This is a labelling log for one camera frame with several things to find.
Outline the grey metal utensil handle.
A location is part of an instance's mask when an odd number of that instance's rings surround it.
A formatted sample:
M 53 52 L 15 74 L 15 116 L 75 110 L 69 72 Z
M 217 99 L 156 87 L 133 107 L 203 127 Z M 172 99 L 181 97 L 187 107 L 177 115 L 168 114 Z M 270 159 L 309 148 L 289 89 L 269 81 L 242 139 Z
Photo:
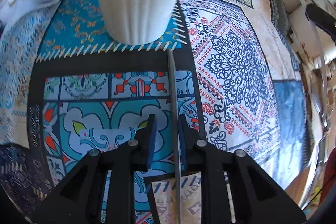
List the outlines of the grey metal utensil handle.
M 179 146 L 178 133 L 178 98 L 175 78 L 175 61 L 172 50 L 167 52 L 169 84 L 171 97 L 171 122 L 172 122 L 172 138 L 175 159 L 175 196 L 177 207 L 177 223 L 182 223 L 182 198 L 181 198 L 181 150 Z

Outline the colourful patterned tablecloth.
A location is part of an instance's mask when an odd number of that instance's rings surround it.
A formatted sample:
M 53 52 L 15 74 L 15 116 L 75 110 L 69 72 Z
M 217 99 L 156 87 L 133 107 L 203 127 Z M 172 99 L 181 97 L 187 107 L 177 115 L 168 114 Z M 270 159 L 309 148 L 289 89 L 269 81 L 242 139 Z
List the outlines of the colourful patterned tablecloth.
M 1 223 L 34 211 L 92 149 L 157 118 L 153 162 L 134 173 L 134 223 L 177 223 L 167 52 L 178 117 L 217 149 L 245 151 L 285 191 L 299 171 L 305 101 L 275 0 L 177 0 L 165 33 L 114 41 L 98 0 L 60 0 L 1 36 Z M 201 174 L 181 160 L 182 223 L 202 223 Z

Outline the white ribbed utensil cup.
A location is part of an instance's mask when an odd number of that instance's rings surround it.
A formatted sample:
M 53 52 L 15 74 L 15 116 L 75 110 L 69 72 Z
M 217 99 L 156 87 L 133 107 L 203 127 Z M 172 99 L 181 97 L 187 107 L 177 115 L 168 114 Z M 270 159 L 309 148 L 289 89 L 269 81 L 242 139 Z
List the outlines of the white ribbed utensil cup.
M 131 46 L 155 42 L 166 31 L 177 0 L 98 0 L 109 36 Z

